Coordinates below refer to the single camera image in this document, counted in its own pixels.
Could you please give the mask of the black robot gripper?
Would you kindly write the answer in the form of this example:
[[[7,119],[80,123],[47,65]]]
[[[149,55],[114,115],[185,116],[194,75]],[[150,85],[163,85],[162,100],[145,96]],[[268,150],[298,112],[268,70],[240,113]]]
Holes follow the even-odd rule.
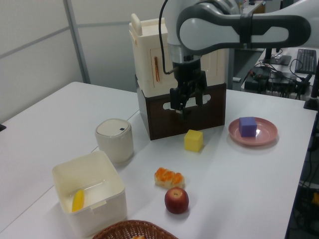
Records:
[[[187,98],[185,94],[195,92],[195,102],[203,105],[203,93],[207,88],[206,73],[201,70],[201,61],[195,60],[186,63],[172,63],[175,68],[174,77],[177,80],[177,88],[170,89],[170,108],[175,110],[181,121],[185,121],[185,106]]]

